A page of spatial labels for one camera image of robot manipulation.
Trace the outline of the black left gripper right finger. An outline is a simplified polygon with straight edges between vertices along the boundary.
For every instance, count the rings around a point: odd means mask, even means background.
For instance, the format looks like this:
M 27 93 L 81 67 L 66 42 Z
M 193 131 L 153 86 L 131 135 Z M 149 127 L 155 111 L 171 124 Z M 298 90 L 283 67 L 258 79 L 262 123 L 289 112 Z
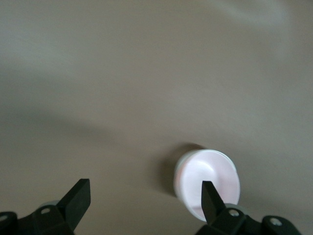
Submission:
M 198 235 L 261 235 L 262 226 L 233 204 L 226 205 L 211 181 L 203 181 L 201 208 L 206 224 Z

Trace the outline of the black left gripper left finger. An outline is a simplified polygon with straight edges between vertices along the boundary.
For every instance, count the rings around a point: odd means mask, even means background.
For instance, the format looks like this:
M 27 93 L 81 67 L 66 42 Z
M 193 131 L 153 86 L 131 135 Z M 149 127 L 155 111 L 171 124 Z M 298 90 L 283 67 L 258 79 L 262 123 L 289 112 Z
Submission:
M 90 206 L 90 180 L 80 179 L 56 205 L 44 205 L 18 220 L 20 235 L 73 235 Z

